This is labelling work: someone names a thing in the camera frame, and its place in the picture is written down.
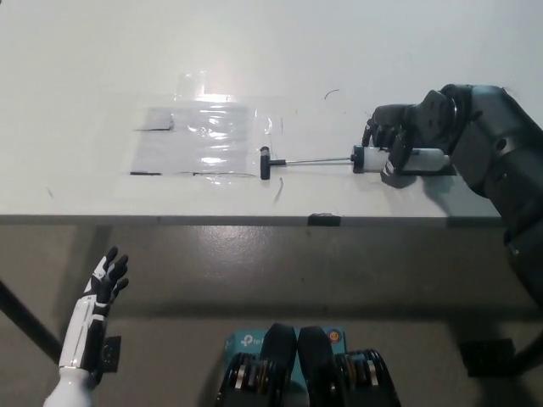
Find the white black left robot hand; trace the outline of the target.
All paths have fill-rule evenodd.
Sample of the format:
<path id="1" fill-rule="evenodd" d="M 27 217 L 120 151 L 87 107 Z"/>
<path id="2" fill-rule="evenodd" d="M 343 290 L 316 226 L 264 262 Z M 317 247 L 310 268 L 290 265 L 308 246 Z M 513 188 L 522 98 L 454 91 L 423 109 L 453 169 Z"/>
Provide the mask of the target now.
<path id="1" fill-rule="evenodd" d="M 93 406 L 92 392 L 108 370 L 104 348 L 111 308 L 128 286 L 128 256 L 114 246 L 92 271 L 77 299 L 61 349 L 59 381 L 45 406 Z"/>

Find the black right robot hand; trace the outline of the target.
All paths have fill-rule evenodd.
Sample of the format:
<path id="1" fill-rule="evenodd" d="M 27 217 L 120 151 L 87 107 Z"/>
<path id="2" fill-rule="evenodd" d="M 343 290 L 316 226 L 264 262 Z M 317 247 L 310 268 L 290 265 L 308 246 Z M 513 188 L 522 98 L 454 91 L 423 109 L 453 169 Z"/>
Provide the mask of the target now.
<path id="1" fill-rule="evenodd" d="M 414 148 L 447 153 L 447 137 L 456 127 L 457 115 L 453 97 L 435 90 L 420 103 L 377 107 L 366 123 L 361 144 L 388 152 L 381 181 L 397 189 L 406 187 L 406 165 Z"/>

